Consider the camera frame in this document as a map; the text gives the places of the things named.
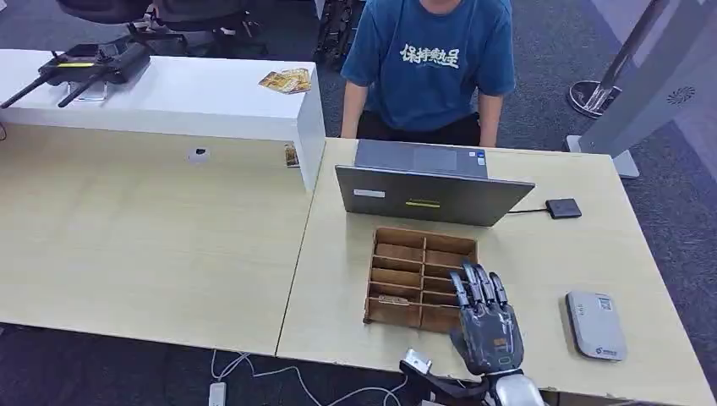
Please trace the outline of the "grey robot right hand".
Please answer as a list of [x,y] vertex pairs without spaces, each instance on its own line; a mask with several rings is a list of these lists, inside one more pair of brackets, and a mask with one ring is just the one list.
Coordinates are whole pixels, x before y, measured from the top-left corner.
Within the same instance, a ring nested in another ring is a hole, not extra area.
[[501,278],[469,261],[462,263],[462,272],[467,283],[457,272],[451,273],[460,321],[460,327],[450,332],[453,347],[473,375],[519,370],[523,338]]

